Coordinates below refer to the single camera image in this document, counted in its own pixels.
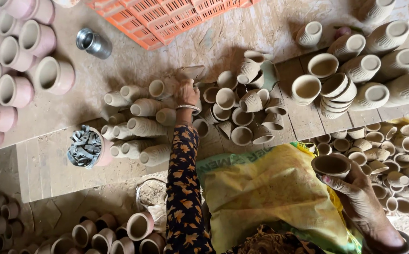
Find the orange plastic crate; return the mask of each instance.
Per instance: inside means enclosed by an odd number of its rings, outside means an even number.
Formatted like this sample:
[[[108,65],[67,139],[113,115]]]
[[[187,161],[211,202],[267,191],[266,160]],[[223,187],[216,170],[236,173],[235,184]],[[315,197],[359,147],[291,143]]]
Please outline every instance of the orange plastic crate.
[[[182,32],[260,0],[88,0],[87,5],[146,50],[165,46]]]

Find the clothing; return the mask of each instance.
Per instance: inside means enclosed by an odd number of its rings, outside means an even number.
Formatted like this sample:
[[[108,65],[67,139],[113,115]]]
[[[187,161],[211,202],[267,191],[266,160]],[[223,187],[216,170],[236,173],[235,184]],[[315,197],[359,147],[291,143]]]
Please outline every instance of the clothing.
[[[192,126],[175,127],[167,183],[167,254],[215,253],[201,212],[200,182],[195,170],[198,139]],[[311,242],[301,241],[290,232],[277,234],[266,225],[226,253],[244,254],[248,250],[254,254],[266,250],[282,254],[324,253]]]

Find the woman's arm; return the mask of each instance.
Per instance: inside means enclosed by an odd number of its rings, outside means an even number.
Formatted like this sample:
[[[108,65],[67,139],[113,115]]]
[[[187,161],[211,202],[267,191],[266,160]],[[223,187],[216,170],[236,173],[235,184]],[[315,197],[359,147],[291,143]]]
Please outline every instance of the woman's arm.
[[[323,176],[322,180],[336,191],[344,211],[363,234],[370,251],[407,253],[405,250],[407,245],[383,212],[372,189],[371,180],[365,176],[357,163],[352,160],[350,163],[351,170],[345,181],[327,175]]]
[[[195,105],[200,92],[185,80],[177,90],[178,105]],[[177,111],[167,178],[167,252],[214,253],[201,214],[200,182],[195,171],[199,137],[192,109]]]

